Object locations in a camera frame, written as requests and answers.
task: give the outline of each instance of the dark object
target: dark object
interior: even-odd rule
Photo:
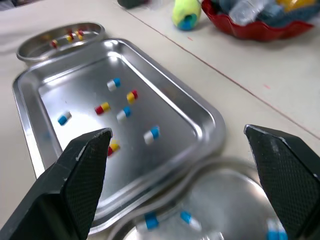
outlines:
[[[204,0],[202,2],[202,10],[216,27],[220,31],[239,39],[261,42],[289,39],[301,35],[314,27],[303,21],[293,21],[284,27],[271,27],[261,21],[255,21],[246,26],[240,26],[233,23],[228,15],[224,13],[218,14],[219,9],[219,6],[212,3],[211,0]]]
[[[87,239],[103,187],[112,132],[73,139],[0,230],[1,240]]]
[[[299,137],[247,125],[260,183],[289,240],[320,239],[320,158]]]
[[[133,9],[147,2],[148,0],[118,0],[118,4],[126,9]]]

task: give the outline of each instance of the pill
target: pill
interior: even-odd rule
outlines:
[[[136,230],[138,232],[145,232],[147,230],[152,230],[158,227],[159,221],[155,213],[149,213],[144,216],[144,221],[136,225]]]
[[[117,115],[116,115],[116,119],[118,119],[118,121],[122,121],[126,118],[128,118],[131,115],[131,109],[130,107],[126,106],[123,108],[123,110],[121,110]]]
[[[106,85],[108,86],[108,89],[110,90],[110,92],[112,92],[116,88],[120,87],[120,85],[121,85],[120,78],[116,77],[116,78],[112,79],[111,81],[108,81]]]
[[[274,219],[267,219],[266,220],[268,232],[266,234],[266,239],[267,240],[279,240],[278,236],[278,226],[277,222]]]
[[[68,42],[72,42],[72,40],[75,39],[75,38],[74,38],[74,36],[73,36],[72,33],[71,33],[71,34],[69,34],[68,36],[66,36],[66,39],[68,40]]]
[[[198,222],[191,214],[187,211],[182,211],[180,213],[180,217],[183,221],[185,221],[191,228],[200,232],[202,230],[200,222]]]
[[[84,35],[84,31],[82,31],[81,29],[79,29],[78,31],[75,31],[75,34],[83,36]]]
[[[57,40],[52,40],[52,41],[51,41],[51,46],[56,49],[56,48],[58,47],[58,42],[57,42]]]
[[[114,152],[116,152],[118,149],[120,148],[120,146],[114,142],[114,143],[110,143],[109,147],[108,147],[108,156],[112,155]]]
[[[138,98],[137,90],[133,90],[126,95],[126,99],[129,104],[133,104],[135,100]]]
[[[159,127],[155,126],[147,131],[144,135],[144,141],[146,144],[151,144],[155,139],[157,139],[160,135]]]
[[[104,112],[107,112],[110,109],[110,106],[107,102],[102,103],[100,106],[97,106],[94,110],[96,114],[100,115]]]
[[[67,123],[67,121],[72,117],[69,111],[65,112],[61,117],[58,119],[58,123],[63,126]]]

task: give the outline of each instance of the metal tray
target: metal tray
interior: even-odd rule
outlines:
[[[110,92],[107,82],[121,79]],[[138,99],[131,116],[116,114]],[[14,96],[37,177],[81,134],[111,128],[120,150],[108,157],[103,190],[91,232],[99,232],[179,178],[189,164],[223,144],[220,113],[126,40],[110,39],[32,66],[13,84]],[[108,102],[110,111],[95,107]],[[72,118],[60,126],[58,118]],[[146,145],[144,133],[159,126]]]
[[[181,211],[190,212],[202,230],[195,231],[182,221]],[[149,213],[156,214],[158,227],[137,228]],[[277,215],[256,168],[220,158],[195,165],[169,193],[125,216],[107,240],[265,240],[267,219]]]
[[[83,31],[82,39],[76,32]],[[72,33],[73,40],[69,42],[67,36]],[[78,22],[40,33],[26,40],[18,48],[16,56],[28,65],[39,63],[53,57],[65,55],[85,45],[100,42],[106,37],[105,29],[95,22]],[[51,46],[57,41],[57,48]]]

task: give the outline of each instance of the oval metal container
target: oval metal container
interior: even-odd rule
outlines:
[[[182,211],[191,213],[202,230],[187,225]],[[150,213],[157,216],[158,227],[137,228]],[[255,166],[215,158],[196,164],[166,194],[121,219],[107,240],[265,240],[267,219],[277,220],[277,215]]]
[[[83,32],[80,38],[76,34],[79,30]],[[70,34],[73,37],[72,41],[67,40]],[[73,52],[85,45],[100,42],[104,38],[106,38],[105,28],[99,23],[74,23],[51,29],[26,40],[17,50],[16,56],[30,66]],[[52,46],[53,41],[57,43],[56,48]]]

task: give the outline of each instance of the white table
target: white table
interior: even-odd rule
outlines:
[[[221,112],[227,126],[223,155],[237,156],[253,161],[248,141],[243,134],[245,124],[265,126],[297,135],[317,154],[320,154],[320,148],[317,147],[320,144],[318,138],[113,2],[108,0],[40,1],[0,12],[0,106],[2,111],[0,118],[0,136],[2,137],[0,145],[0,227],[3,226],[35,181],[12,94],[13,80],[26,68],[25,64],[16,58],[16,49],[23,41],[35,34],[79,21],[98,22],[105,27],[111,36],[128,39],[214,105]],[[222,41],[225,36],[214,33],[213,30],[207,29],[206,31],[206,34],[211,31],[212,41],[221,41],[221,48],[225,48],[226,44],[234,45],[235,40],[232,38],[226,37]],[[181,36],[181,44],[184,42],[183,38],[186,39],[185,41],[190,41],[186,38],[187,35],[190,36],[189,34],[192,39],[199,37],[204,40],[206,37],[202,30],[188,34],[177,31],[177,34]],[[253,43],[244,42],[242,44],[249,47],[249,44]],[[196,45],[196,49],[199,51],[208,49],[207,46]],[[238,47],[238,45],[231,47],[232,49],[227,53],[231,54],[230,52]],[[296,51],[299,52],[300,48],[301,46],[298,45]],[[244,58],[239,51],[234,57]],[[101,233],[90,238],[102,240],[105,235],[106,233]]]
[[[153,2],[129,12],[320,139],[319,28],[290,40],[244,41],[202,12],[195,30],[182,32],[171,21],[174,1]]]

